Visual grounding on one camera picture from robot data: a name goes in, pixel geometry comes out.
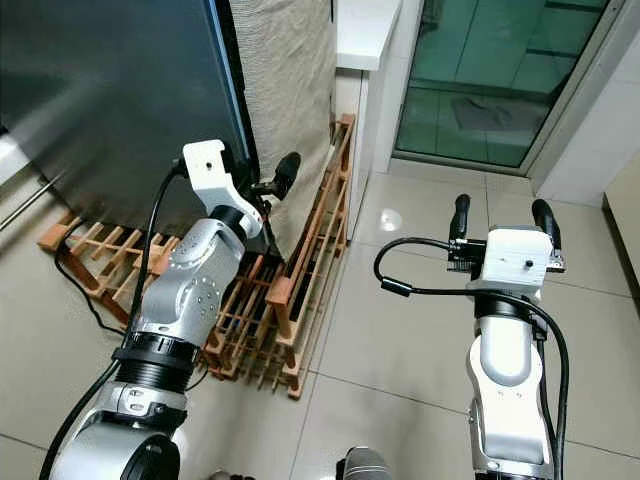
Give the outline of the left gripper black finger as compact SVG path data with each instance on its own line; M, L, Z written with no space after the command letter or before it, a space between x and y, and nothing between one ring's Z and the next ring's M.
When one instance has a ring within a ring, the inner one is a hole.
M302 157L298 152L289 152L276 164L275 175L271 179L271 192L279 200L284 200L296 182Z

